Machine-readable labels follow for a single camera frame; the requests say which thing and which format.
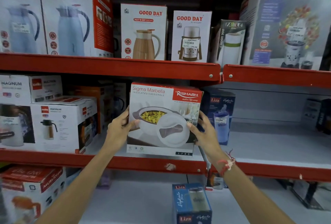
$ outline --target hand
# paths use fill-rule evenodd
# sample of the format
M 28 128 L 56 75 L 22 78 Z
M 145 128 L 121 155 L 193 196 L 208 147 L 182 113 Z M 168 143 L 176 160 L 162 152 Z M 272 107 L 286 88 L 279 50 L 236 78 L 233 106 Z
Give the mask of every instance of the hand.
M 196 145 L 201 146 L 205 151 L 210 162 L 217 159 L 219 155 L 223 154 L 223 151 L 218 143 L 215 128 L 209 121 L 209 118 L 202 112 L 199 112 L 201 118 L 198 119 L 198 124 L 205 130 L 204 133 L 200 132 L 194 125 L 187 123 L 190 131 L 193 132 L 198 139 Z
M 139 120 L 127 123 L 129 119 L 129 107 L 108 125 L 107 136 L 103 148 L 113 155 L 121 149 L 126 142 L 127 134 L 138 125 Z

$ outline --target white shelf surface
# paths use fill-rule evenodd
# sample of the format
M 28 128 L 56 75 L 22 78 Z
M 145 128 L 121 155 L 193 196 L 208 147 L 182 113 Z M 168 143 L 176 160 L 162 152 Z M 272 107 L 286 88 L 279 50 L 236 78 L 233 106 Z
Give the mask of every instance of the white shelf surface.
M 306 209 L 275 180 L 254 178 L 297 224 L 329 224 L 331 212 Z M 172 184 L 187 183 L 185 174 L 121 171 L 109 190 L 95 190 L 80 224 L 172 224 Z M 249 224 L 231 192 L 207 192 L 212 224 Z
M 96 155 L 104 141 L 105 141 L 106 135 L 101 134 L 99 136 L 99 139 L 97 141 L 92 142 L 87 148 L 85 154 L 89 155 Z M 140 153 L 127 153 L 126 152 L 126 143 L 123 145 L 123 147 L 115 154 L 115 156 L 121 156 L 121 157 L 136 157 L 136 158 L 154 158 L 154 159 L 176 159 L 176 160 L 192 160 L 192 161 L 204 161 L 200 149 L 197 146 L 194 146 L 193 148 L 193 155 L 192 156 L 164 156 L 164 155 L 147 155 L 147 154 L 140 154 Z
M 331 138 L 298 125 L 233 122 L 221 147 L 238 162 L 331 169 Z

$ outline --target red shelf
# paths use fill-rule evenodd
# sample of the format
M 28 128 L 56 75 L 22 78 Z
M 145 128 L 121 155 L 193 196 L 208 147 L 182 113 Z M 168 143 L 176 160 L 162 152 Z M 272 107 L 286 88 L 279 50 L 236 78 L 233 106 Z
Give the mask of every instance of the red shelf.
M 270 164 L 256 164 L 237 162 L 238 167 L 248 176 L 269 177 L 274 179 L 299 180 L 302 176 L 306 181 L 330 182 L 331 169 L 282 166 Z
M 220 65 L 177 61 L 0 53 L 0 69 L 107 76 L 201 80 L 220 83 Z
M 94 155 L 71 153 L 0 150 L 0 162 L 16 164 L 85 167 L 93 157 Z M 175 165 L 176 169 L 167 170 L 168 164 Z M 114 156 L 107 167 L 119 170 L 206 174 L 206 162 L 195 160 Z
M 233 82 L 331 88 L 329 71 L 225 65 L 222 78 Z

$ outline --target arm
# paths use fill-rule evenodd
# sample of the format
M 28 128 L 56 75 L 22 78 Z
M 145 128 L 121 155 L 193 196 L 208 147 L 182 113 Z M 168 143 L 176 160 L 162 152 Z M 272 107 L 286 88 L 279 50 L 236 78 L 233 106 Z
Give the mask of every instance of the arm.
M 220 173 L 224 164 L 217 162 L 222 159 L 228 160 L 229 157 L 221 150 L 215 129 L 208 117 L 201 111 L 200 117 L 202 119 L 199 119 L 198 123 L 205 129 L 204 133 L 190 123 L 188 127 L 196 135 L 197 144 L 202 147 L 210 162 Z M 295 224 L 236 165 L 224 173 L 224 180 L 250 224 Z
M 128 108 L 108 126 L 105 143 L 79 176 L 39 217 L 35 224 L 75 224 L 81 219 L 99 179 L 115 153 L 123 146 L 127 134 L 137 121 L 127 126 Z

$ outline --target yellow food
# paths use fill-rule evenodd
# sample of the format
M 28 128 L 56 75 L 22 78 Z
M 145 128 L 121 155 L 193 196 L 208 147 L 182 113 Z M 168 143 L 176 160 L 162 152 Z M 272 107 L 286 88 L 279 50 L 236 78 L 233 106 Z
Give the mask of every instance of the yellow food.
M 146 111 L 143 112 L 140 116 L 142 119 L 156 124 L 159 121 L 160 117 L 162 117 L 164 114 L 167 113 L 162 111 Z

